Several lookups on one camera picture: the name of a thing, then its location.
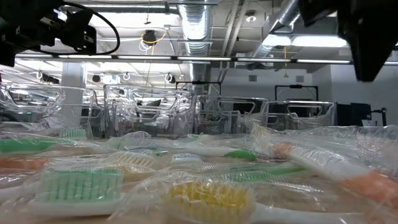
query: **ceiling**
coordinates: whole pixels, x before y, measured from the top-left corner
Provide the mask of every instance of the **ceiling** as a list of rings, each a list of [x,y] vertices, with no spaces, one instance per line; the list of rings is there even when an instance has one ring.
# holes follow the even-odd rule
[[[115,3],[112,0],[101,1],[74,1],[82,4]],[[135,4],[137,1],[123,1],[123,3]],[[233,7],[233,0],[222,0],[217,6],[212,7],[213,18],[211,20],[211,56],[221,56],[221,49],[226,36],[226,27],[230,19]],[[238,34],[238,40],[233,46],[232,54],[246,54],[252,52],[262,42],[262,28],[266,17],[279,10],[281,1],[258,1],[249,2],[247,11],[254,11],[256,20],[247,22],[245,19],[241,25]],[[118,29],[121,36],[121,46],[115,53],[117,55],[184,55],[185,45],[180,41],[184,40],[181,27],[181,19],[175,14],[133,14],[133,13],[101,13],[111,21]],[[107,51],[116,45],[113,31],[101,19],[94,17],[90,22],[95,27],[98,35],[98,51]],[[158,39],[162,38],[153,49],[140,50],[141,35],[145,30],[155,30]],[[42,47],[42,50],[52,52],[74,52],[73,49],[64,46],[60,41],[54,47]],[[347,59],[351,57],[345,51],[341,54],[341,49],[333,47],[279,47],[274,48],[273,57],[277,58],[333,58]],[[277,64],[275,63],[268,69],[306,69],[308,73],[320,68],[320,65],[304,64]],[[1,67],[2,78],[5,82],[39,82],[37,72],[41,71],[50,76],[61,80],[62,62],[59,61],[40,61],[40,60],[21,60],[17,59],[14,68]],[[88,87],[100,88],[103,83],[94,83],[93,75],[119,75],[121,83],[132,85],[147,85],[155,87],[173,88],[173,85],[165,81],[165,75],[171,73],[176,79],[181,81],[190,81],[189,66],[187,63],[116,63],[116,62],[87,62],[86,70],[88,72]]]

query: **clear plastic bin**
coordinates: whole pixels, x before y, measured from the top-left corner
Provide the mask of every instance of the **clear plastic bin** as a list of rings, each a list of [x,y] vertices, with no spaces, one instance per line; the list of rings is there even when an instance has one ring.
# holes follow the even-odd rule
[[[271,102],[268,127],[283,131],[334,126],[336,105],[330,102]]]
[[[96,105],[96,94],[86,88],[26,83],[0,85],[0,120],[13,122],[14,127],[21,124],[26,129],[41,122],[48,128],[83,128],[90,138],[93,105]]]
[[[193,132],[195,94],[189,91],[105,85],[106,137],[135,131],[178,138]]]
[[[250,133],[253,124],[267,125],[269,100],[235,96],[197,97],[195,133]]]

